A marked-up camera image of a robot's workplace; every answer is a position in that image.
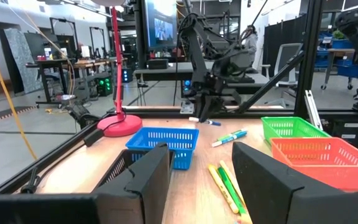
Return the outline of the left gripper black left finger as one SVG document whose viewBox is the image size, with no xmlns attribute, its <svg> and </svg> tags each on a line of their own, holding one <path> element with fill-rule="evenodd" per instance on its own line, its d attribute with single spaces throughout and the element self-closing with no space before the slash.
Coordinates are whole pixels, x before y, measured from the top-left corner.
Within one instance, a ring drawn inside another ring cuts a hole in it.
<svg viewBox="0 0 358 224">
<path fill-rule="evenodd" d="M 1 194 L 0 223 L 161 223 L 173 159 L 162 142 L 87 194 Z"/>
</svg>

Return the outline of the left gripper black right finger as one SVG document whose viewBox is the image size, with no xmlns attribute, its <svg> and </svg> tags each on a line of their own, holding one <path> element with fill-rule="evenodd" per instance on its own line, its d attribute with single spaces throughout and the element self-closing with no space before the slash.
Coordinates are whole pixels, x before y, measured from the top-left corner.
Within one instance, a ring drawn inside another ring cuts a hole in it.
<svg viewBox="0 0 358 224">
<path fill-rule="evenodd" d="M 324 184 L 243 142 L 233 143 L 232 164 L 255 224 L 358 224 L 358 191 Z"/>
</svg>

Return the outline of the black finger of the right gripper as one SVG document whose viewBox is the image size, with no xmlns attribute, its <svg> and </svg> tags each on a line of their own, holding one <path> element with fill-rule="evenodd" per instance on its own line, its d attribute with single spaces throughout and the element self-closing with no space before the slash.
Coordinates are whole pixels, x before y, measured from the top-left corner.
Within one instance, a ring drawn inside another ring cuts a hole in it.
<svg viewBox="0 0 358 224">
<path fill-rule="evenodd" d="M 199 122 L 204 122 L 205 117 L 203 115 L 203 110 L 205 107 L 205 96 L 204 95 L 197 95 L 196 96 L 196 117 L 199 119 Z"/>
<path fill-rule="evenodd" d="M 206 119 L 210 119 L 210 117 L 215 114 L 218 109 L 218 99 L 215 96 L 209 96 L 206 99 Z"/>
</svg>

